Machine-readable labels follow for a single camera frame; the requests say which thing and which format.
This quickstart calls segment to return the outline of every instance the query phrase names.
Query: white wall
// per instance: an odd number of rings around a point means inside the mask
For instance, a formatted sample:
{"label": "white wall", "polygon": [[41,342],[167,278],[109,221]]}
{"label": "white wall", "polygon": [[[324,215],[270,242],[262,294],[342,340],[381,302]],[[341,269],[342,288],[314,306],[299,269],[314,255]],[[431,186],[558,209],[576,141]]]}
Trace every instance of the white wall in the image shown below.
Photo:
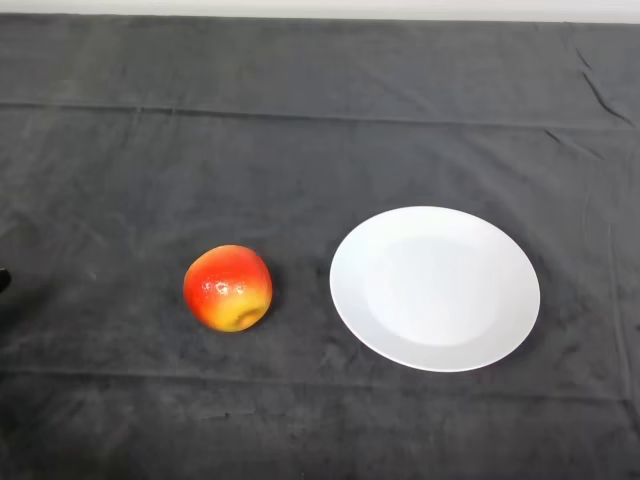
{"label": "white wall", "polygon": [[0,0],[0,12],[640,23],[640,0]]}

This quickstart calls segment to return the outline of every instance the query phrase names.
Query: plate center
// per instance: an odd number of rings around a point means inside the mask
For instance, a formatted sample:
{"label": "plate center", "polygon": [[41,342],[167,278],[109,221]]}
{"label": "plate center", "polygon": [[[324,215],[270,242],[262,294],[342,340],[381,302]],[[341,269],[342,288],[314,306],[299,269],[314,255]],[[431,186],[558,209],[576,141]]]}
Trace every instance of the plate center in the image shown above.
{"label": "plate center", "polygon": [[374,257],[369,308],[386,329],[430,346],[467,343],[497,319],[491,262],[472,245],[442,238],[402,240]]}

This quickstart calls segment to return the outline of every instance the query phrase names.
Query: red apple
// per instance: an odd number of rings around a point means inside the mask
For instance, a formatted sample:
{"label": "red apple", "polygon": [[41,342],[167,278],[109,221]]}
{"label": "red apple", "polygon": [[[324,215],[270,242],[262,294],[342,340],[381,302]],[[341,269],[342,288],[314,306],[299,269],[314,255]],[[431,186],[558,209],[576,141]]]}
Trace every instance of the red apple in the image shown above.
{"label": "red apple", "polygon": [[245,330],[269,309],[273,287],[264,261],[238,245],[198,258],[184,277],[184,298],[205,325],[223,332]]}

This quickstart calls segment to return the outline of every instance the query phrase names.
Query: black object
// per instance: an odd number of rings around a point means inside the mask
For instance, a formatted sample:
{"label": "black object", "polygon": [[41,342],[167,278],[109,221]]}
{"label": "black object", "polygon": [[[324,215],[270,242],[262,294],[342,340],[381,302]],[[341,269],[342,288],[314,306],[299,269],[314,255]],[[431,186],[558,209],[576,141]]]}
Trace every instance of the black object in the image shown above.
{"label": "black object", "polygon": [[0,269],[0,293],[11,283],[11,274],[4,268]]}

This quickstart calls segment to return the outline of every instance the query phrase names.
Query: white plate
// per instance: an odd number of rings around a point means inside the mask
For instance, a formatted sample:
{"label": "white plate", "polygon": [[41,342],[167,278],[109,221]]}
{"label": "white plate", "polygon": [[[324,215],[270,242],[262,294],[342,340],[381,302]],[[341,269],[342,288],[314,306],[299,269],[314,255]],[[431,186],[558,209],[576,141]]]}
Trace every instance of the white plate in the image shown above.
{"label": "white plate", "polygon": [[435,372],[511,353],[538,316],[531,262],[504,232],[467,213],[408,207],[358,225],[331,264],[331,295],[365,345]]}

